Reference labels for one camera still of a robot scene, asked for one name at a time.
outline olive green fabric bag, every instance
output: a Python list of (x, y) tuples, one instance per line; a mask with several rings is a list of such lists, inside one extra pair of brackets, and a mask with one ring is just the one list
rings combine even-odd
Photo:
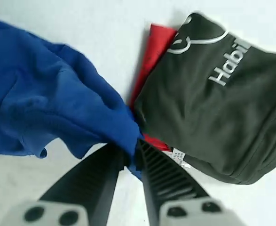
[(220, 181), (276, 167), (276, 54), (191, 14), (134, 103), (143, 132)]

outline blue fabric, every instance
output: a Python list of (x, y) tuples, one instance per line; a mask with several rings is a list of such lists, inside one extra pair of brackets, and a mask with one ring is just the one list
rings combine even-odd
[(35, 155), (59, 137), (76, 158), (112, 142), (131, 156), (140, 131), (92, 63), (0, 22), (0, 154)]

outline red fabric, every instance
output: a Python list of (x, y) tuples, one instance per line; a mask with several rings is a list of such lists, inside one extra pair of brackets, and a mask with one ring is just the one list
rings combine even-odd
[[(145, 55), (143, 57), (141, 70), (135, 83), (134, 91), (130, 101), (131, 108), (133, 108), (134, 101), (140, 94), (148, 75), (155, 67), (161, 56), (167, 51), (176, 33), (176, 30), (169, 27), (158, 26), (155, 24), (150, 26), (150, 35), (148, 38)], [(147, 134), (144, 134), (144, 136), (147, 142), (157, 147), (159, 150), (170, 151), (170, 148), (160, 140), (149, 137)]]

